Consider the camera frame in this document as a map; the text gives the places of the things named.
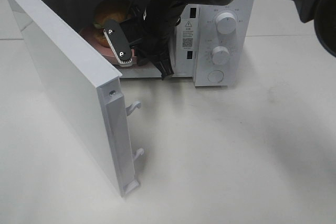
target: white microwave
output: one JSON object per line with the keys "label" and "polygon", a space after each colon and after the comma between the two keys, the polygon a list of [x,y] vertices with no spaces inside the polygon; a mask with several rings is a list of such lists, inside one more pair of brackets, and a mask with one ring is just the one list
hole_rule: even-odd
{"label": "white microwave", "polygon": [[[159,78],[150,63],[120,67],[106,60],[80,31],[102,0],[8,0],[46,92],[83,140],[98,165],[125,195],[139,183],[133,161],[120,78]],[[173,77],[195,86],[235,81],[254,0],[228,6],[187,5],[170,40]]]}

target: sticker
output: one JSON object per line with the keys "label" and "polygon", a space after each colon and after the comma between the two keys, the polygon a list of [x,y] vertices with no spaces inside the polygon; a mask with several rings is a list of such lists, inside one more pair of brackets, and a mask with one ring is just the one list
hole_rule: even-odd
{"label": "sticker", "polygon": [[195,37],[198,27],[197,20],[183,19],[181,20],[181,47],[182,49],[191,50],[195,47]]}

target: control knob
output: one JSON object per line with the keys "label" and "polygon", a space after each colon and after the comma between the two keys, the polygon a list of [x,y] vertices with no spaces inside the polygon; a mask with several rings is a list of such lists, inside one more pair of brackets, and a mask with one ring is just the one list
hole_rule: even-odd
{"label": "control knob", "polygon": [[226,47],[216,47],[212,50],[211,59],[215,65],[225,65],[230,59],[230,52]]}
{"label": "control knob", "polygon": [[216,26],[220,34],[230,34],[236,29],[237,18],[234,14],[229,12],[219,14],[216,18]]}

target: table surface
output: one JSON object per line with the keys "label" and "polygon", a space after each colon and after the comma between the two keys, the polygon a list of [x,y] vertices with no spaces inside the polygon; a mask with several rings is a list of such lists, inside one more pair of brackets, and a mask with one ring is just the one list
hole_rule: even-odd
{"label": "table surface", "polygon": [[336,60],[292,4],[256,1],[234,87],[122,80],[127,104],[143,103],[129,127],[146,151],[125,198],[46,96],[6,5],[0,223],[335,223]]}

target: bread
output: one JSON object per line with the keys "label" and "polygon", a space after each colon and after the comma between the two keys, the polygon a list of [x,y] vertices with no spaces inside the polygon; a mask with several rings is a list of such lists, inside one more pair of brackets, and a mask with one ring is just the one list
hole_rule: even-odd
{"label": "bread", "polygon": [[93,24],[96,31],[93,36],[100,45],[110,47],[103,33],[105,22],[108,19],[114,19],[119,23],[124,21],[129,5],[130,2],[128,0],[104,0],[97,5],[94,10],[95,17]]}

